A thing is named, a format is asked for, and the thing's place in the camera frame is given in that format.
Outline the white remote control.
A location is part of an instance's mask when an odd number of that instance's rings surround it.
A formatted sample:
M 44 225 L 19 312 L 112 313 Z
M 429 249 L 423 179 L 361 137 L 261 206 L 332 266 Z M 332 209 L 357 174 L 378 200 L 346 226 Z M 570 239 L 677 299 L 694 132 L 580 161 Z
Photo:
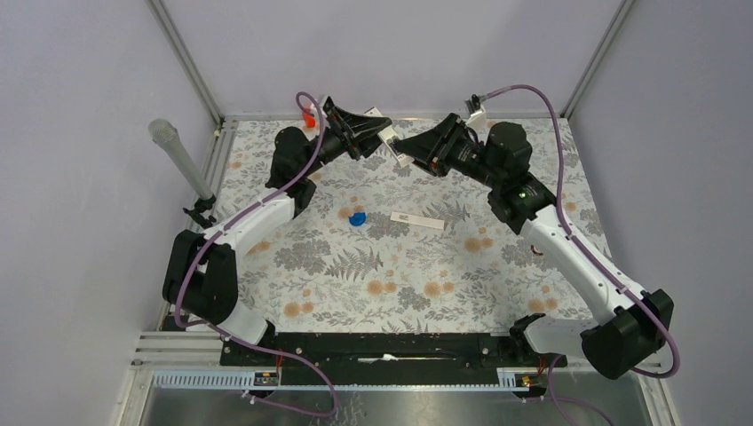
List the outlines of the white remote control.
M 394 129 L 393 125 L 388 125 L 385 129 L 377 133 L 380 145 L 377 147 L 379 154 L 389 154 L 400 168 L 410 165 L 414 159 L 394 149 L 394 143 L 400 140 L 400 135 Z

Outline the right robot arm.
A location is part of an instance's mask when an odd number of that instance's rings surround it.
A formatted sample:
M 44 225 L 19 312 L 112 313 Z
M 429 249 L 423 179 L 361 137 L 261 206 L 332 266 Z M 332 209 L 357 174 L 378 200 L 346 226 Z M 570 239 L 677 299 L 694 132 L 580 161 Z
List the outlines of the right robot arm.
M 676 348 L 668 336 L 670 296 L 661 289 L 647 292 L 567 218 L 555 194 L 529 170 L 533 147 L 522 125 L 499 122 L 480 143 L 458 115 L 450 114 L 434 128 L 390 146 L 432 176 L 455 170 L 488 187 L 495 217 L 553 264 L 589 308 L 591 318 L 585 320 L 544 314 L 517 320 L 509 352 L 518 364 L 530 366 L 544 354 L 576 357 L 616 380 L 637 372 L 662 347 Z

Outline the white remote battery cover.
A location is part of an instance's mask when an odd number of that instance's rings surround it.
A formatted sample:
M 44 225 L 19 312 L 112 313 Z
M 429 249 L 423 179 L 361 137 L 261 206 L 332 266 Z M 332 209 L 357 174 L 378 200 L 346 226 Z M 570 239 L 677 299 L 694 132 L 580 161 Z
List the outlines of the white remote battery cover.
M 401 213 L 401 212 L 394 211 L 391 213 L 390 219 L 394 222 L 408 224 L 408 225 L 422 226 L 422 227 L 436 229 L 436 230 L 445 229 L 445 222 L 441 219 L 436 219 L 436 218 L 421 217 L 421 216 L 411 215 L 408 213 Z

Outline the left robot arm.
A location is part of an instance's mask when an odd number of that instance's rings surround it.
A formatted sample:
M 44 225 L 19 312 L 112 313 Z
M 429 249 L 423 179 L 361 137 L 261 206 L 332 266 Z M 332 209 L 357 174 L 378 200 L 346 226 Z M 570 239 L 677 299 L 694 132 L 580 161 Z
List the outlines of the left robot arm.
M 355 161 L 369 157 L 387 142 L 392 127 L 374 109 L 350 113 L 331 98 L 312 104 L 311 110 L 320 116 L 318 136 L 309 139 L 294 126 L 277 133 L 270 177 L 247 208 L 221 222 L 202 216 L 209 206 L 205 200 L 189 210 L 202 229 L 176 236 L 162 287 L 162 298 L 176 313 L 193 314 L 242 340 L 242 354 L 256 365 L 273 358 L 276 343 L 265 334 L 268 320 L 240 300 L 237 257 L 308 207 L 316 190 L 310 175 L 342 154 Z

